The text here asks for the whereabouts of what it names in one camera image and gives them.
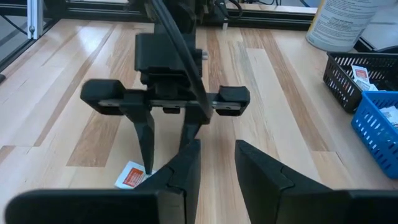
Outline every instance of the black cable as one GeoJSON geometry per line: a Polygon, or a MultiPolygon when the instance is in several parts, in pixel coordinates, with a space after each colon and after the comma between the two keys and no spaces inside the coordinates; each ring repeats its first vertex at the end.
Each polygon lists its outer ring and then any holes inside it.
{"type": "Polygon", "coordinates": [[[268,6],[271,6],[271,5],[273,5],[273,4],[275,3],[275,0],[272,0],[271,3],[265,3],[265,2],[262,2],[262,1],[259,1],[259,3],[261,3],[261,4],[266,4],[266,5],[268,5],[268,6]]]}
{"type": "Polygon", "coordinates": [[[182,37],[182,34],[180,33],[180,30],[178,29],[169,10],[163,3],[163,0],[152,0],[151,2],[157,17],[164,26],[175,49],[177,50],[178,55],[181,58],[183,66],[187,72],[187,77],[191,83],[192,91],[196,95],[199,105],[201,106],[206,117],[210,119],[213,114],[213,108],[210,106],[209,100],[207,98],[205,87],[203,86],[203,82],[199,75],[198,67],[192,58],[192,55],[182,37]]]}
{"type": "Polygon", "coordinates": [[[228,11],[226,10],[226,6],[221,5],[221,3],[225,4],[224,2],[221,2],[220,0],[215,0],[214,4],[216,4],[216,6],[220,9],[221,13],[229,20],[236,20],[236,19],[239,19],[240,17],[242,17],[242,15],[243,15],[242,6],[236,0],[229,0],[229,1],[238,8],[238,11],[239,11],[238,16],[230,16],[228,14],[228,11]]]}
{"type": "Polygon", "coordinates": [[[23,29],[19,28],[17,25],[15,25],[15,23],[13,23],[11,20],[9,20],[6,16],[4,15],[0,15],[3,19],[5,19],[10,25],[12,25],[13,27],[15,27],[15,29],[19,30],[19,32],[27,35],[27,32],[25,32],[23,29]]]}

